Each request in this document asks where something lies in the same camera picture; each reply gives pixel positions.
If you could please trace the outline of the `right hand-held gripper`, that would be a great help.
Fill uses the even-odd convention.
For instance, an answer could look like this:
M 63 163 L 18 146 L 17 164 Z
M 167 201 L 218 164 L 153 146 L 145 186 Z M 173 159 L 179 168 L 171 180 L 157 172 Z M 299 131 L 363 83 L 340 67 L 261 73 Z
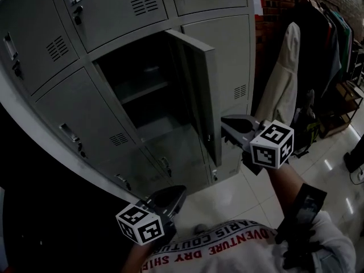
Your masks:
M 222 136 L 242 150 L 242 163 L 253 174 L 262 168 L 278 169 L 293 153 L 294 130 L 274 120 L 252 139 L 252 127 L 257 125 L 250 115 L 226 115 L 221 118 Z

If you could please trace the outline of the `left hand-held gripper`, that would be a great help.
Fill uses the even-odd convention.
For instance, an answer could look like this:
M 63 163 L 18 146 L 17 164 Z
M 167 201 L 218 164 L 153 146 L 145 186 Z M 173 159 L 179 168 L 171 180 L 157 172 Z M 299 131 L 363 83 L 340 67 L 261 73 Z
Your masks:
M 147 203 L 149 206 L 170 206 L 171 214 L 178 214 L 186 198 L 186 186 L 177 185 L 153 193 Z M 176 227 L 168 216 L 156 212 L 138 202 L 137 205 L 128 204 L 115 217 L 123 235 L 136 244 L 168 243 L 175 237 Z

